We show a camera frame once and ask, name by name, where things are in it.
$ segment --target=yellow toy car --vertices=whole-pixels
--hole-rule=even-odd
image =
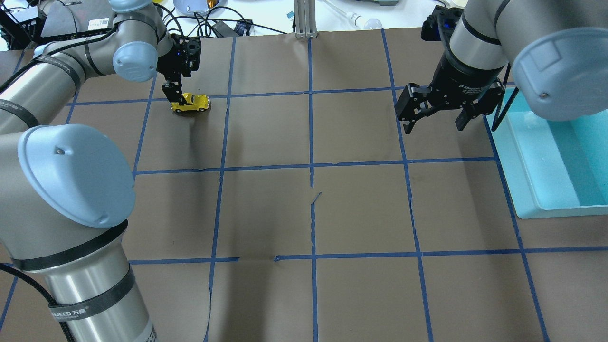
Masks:
[[[179,102],[171,102],[171,110],[175,113],[183,111],[205,111],[211,106],[211,99],[207,95],[194,95],[189,92],[184,93],[186,99],[185,105],[180,105]]]

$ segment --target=light blue joint cap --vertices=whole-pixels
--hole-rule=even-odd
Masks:
[[[126,13],[140,10],[152,3],[152,0],[108,0],[116,13]]]
[[[513,63],[515,83],[536,115],[573,120],[608,108],[608,29],[580,27],[547,35]]]
[[[37,46],[37,47],[34,49],[34,55],[32,56],[32,58],[36,58],[36,57],[40,56],[40,55],[41,55],[41,54],[44,52],[44,49],[46,49],[46,47],[47,47],[49,44],[50,44],[50,43],[46,43],[46,44],[42,44],[42,45]]]
[[[112,65],[116,73],[127,81],[146,82],[156,74],[158,52],[144,41],[132,41],[116,50]]]
[[[133,211],[131,168],[112,140],[95,128],[33,127],[21,135],[17,152],[32,187],[65,217],[110,228]]]

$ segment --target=blue grid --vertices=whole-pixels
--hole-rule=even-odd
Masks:
[[[488,132],[489,140],[492,147],[493,156],[490,157],[479,157],[479,158],[440,158],[440,159],[407,159],[405,146],[403,144],[402,139],[402,131],[401,126],[398,120],[395,118],[396,129],[398,131],[399,136],[399,147],[401,149],[402,159],[400,160],[387,160],[387,161],[367,161],[367,162],[340,162],[340,163],[315,163],[314,162],[314,153],[313,153],[313,95],[315,94],[329,94],[329,93],[342,93],[342,92],[367,92],[367,91],[391,91],[393,96],[393,103],[396,103],[397,100],[397,91],[403,90],[403,86],[396,86],[395,80],[393,76],[393,69],[390,59],[389,47],[386,39],[386,35],[384,30],[381,30],[382,41],[384,43],[384,50],[387,60],[387,67],[390,77],[390,87],[383,88],[361,88],[361,89],[329,89],[329,90],[313,90],[313,58],[312,58],[312,41],[308,40],[308,78],[309,78],[309,86],[308,91],[300,91],[300,92],[269,92],[269,93],[259,93],[259,94],[232,94],[232,76],[233,76],[233,67],[234,67],[234,58],[235,58],[235,47],[237,40],[233,38],[232,41],[232,52],[230,56],[230,71],[229,71],[229,83],[228,90],[225,96],[210,96],[211,98],[218,99],[226,99],[227,101],[227,110],[226,110],[226,118],[224,123],[224,138],[223,138],[223,147],[222,147],[222,157],[221,157],[221,166],[219,168],[208,168],[208,169],[174,169],[174,170],[138,170],[137,165],[139,163],[139,157],[141,153],[141,148],[143,145],[143,140],[145,137],[145,130],[147,126],[148,115],[150,112],[150,106],[152,102],[158,101],[166,101],[166,99],[162,98],[153,98],[154,87],[156,84],[156,77],[153,79],[151,83],[150,93],[147,99],[134,99],[134,100],[110,100],[110,101],[98,101],[98,102],[77,102],[78,93],[76,93],[72,102],[67,104],[66,106],[70,107],[69,114],[66,119],[66,123],[69,123],[72,113],[74,111],[75,106],[82,105],[103,105],[103,104],[115,104],[115,103],[137,103],[137,102],[146,102],[147,107],[145,111],[145,116],[142,124],[142,130],[140,133],[140,139],[137,148],[136,161],[133,167],[133,177],[135,178],[138,175],[152,175],[152,174],[164,174],[164,173],[192,173],[192,172],[219,172],[219,187],[218,187],[218,195],[216,201],[216,212],[215,212],[215,224],[214,224],[214,232],[213,232],[213,245],[212,245],[212,255],[210,258],[191,258],[191,259],[155,259],[155,260],[131,260],[131,264],[133,265],[159,265],[159,264],[171,264],[171,263],[209,263],[210,264],[210,274],[209,274],[209,292],[210,295],[213,293],[213,280],[215,275],[215,264],[218,262],[238,262],[238,257],[217,257],[217,243],[218,243],[218,232],[219,232],[219,214],[221,211],[221,199],[222,199],[222,190],[223,190],[223,180],[224,180],[224,172],[225,171],[242,171],[242,170],[268,170],[268,169],[310,169],[310,182],[311,187],[314,186],[314,169],[316,167],[347,167],[347,166],[370,166],[370,165],[392,165],[392,164],[402,164],[404,168],[404,180],[406,182],[407,187],[407,202],[410,210],[410,219],[412,222],[412,232],[415,243],[415,251],[414,252],[392,252],[392,253],[333,253],[333,254],[317,254],[316,253],[316,220],[315,220],[315,202],[321,195],[319,193],[314,201],[311,203],[311,254],[302,254],[302,255],[278,255],[275,257],[274,261],[287,261],[287,260],[310,260],[311,261],[311,275],[312,275],[312,308],[313,308],[313,337],[314,342],[318,342],[319,340],[319,327],[318,327],[318,312],[317,312],[317,274],[316,274],[316,260],[317,259],[354,259],[354,258],[391,258],[391,257],[415,257],[418,261],[418,271],[420,276],[420,285],[421,285],[421,296],[423,300],[424,306],[424,315],[426,319],[427,326],[427,334],[429,341],[433,342],[433,331],[432,331],[432,321],[431,321],[431,313],[429,310],[428,304],[428,296],[426,291],[426,282],[424,278],[424,265],[423,265],[423,257],[425,256],[471,256],[471,255],[497,255],[497,254],[520,254],[522,257],[522,263],[525,268],[526,276],[528,279],[528,284],[530,286],[530,291],[534,301],[534,307],[536,309],[537,317],[539,320],[539,325],[541,327],[541,331],[543,334],[543,338],[545,341],[549,341],[549,336],[547,333],[547,329],[544,323],[544,319],[542,316],[542,310],[536,295],[536,289],[534,287],[534,281],[532,279],[531,271],[527,261],[527,254],[534,253],[564,253],[564,252],[592,252],[592,251],[608,251],[608,246],[583,246],[583,247],[559,247],[559,248],[525,248],[523,245],[523,241],[519,234],[519,227],[517,226],[516,216],[513,209],[513,203],[509,196],[508,188],[505,181],[505,176],[502,170],[502,165],[500,163],[500,159],[496,152],[496,147],[494,145],[494,141],[492,139],[492,135],[489,130],[488,123],[486,119],[485,127]],[[17,70],[22,58],[23,53],[19,58],[19,62],[15,67]],[[230,114],[230,100],[233,97],[261,97],[261,96],[293,96],[293,95],[308,95],[308,105],[309,105],[309,164],[286,164],[286,165],[269,165],[269,166],[250,166],[250,167],[226,167],[226,145],[227,145],[227,135],[229,128],[229,114]],[[502,182],[503,190],[505,193],[505,198],[508,203],[508,208],[510,210],[511,220],[513,223],[514,233],[517,238],[518,248],[517,249],[504,249],[504,250],[461,250],[461,251],[421,251],[420,242],[418,240],[418,236],[416,233],[416,224],[415,224],[415,213],[412,207],[412,187],[410,184],[409,178],[409,164],[416,163],[437,163],[437,162],[478,162],[478,161],[494,161],[497,164],[497,169],[499,171],[500,180]],[[15,291],[17,283],[17,278],[13,279],[9,294],[7,296],[4,309],[2,311],[2,316],[0,317],[0,329],[2,329],[2,325],[4,323],[6,314],[8,312],[10,302],[12,296]],[[207,325],[207,332],[204,338],[204,342],[207,342],[209,338],[209,325]]]

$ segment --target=metal bracket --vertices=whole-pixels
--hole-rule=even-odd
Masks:
[[[314,0],[294,0],[295,36],[317,38]]]

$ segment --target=teal container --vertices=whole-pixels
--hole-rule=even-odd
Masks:
[[[517,216],[608,214],[608,110],[547,121],[520,93],[492,135]]]

